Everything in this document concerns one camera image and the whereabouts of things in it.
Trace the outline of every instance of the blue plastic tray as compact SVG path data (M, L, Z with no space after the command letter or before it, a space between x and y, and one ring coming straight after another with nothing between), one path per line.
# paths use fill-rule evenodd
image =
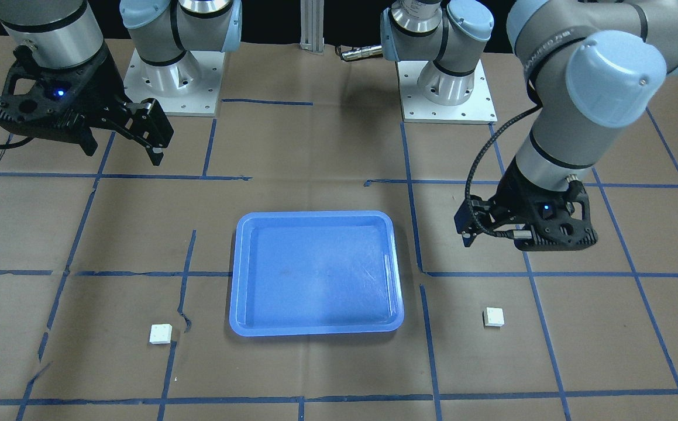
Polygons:
M240 219L229 309L237 334L388 332L403 320L393 224L385 213Z

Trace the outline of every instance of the small white block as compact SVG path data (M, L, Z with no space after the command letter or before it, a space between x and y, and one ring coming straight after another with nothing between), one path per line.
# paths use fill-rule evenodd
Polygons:
M503 309L497 307L487 307L484 311L484 325L492 327L501 327L505 325L505 315Z
M149 343L154 346L169 344L173 340L173 325L152 325Z

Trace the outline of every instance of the mounting plate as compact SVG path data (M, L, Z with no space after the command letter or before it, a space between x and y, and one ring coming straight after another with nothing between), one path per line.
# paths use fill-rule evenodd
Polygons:
M427 61L397 63L398 88L401 93L404 122L454 123L454 125L488 125L497 121L494 103L481 61L474 70L475 85L471 96L459 106L441 106L425 98L417 87L417 79Z
M215 117L222 87L225 53L219 51L191 51L201 66L203 75L189 93L182 96L160 96L152 92L141 75L141 58L133 51L125 74L125 94L138 103L146 98L156 98L167 115Z

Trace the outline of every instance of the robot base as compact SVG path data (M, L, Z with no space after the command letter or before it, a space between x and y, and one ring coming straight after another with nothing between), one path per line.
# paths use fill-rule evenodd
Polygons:
M141 75L141 58L134 50L128 71L125 74L125 94L133 101L153 96L162 105L167 115L193 117L215 117L219 106L219 92L222 87L225 53L218 51L191 51L199 62L202 79L196 89L182 96L160 96L152 92Z
M417 87L417 79L425 64L427 61L399 61L397 64L404 122L488 125L497 121L497 113L494 111L494 103L481 61L474 71L476 84L471 96L459 106L441 106L425 98L421 89Z

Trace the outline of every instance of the rectangular tray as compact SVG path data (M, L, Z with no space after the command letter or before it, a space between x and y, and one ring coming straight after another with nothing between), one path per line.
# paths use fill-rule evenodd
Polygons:
M230 299L241 336L395 330L404 305L393 224L374 210L249 213Z

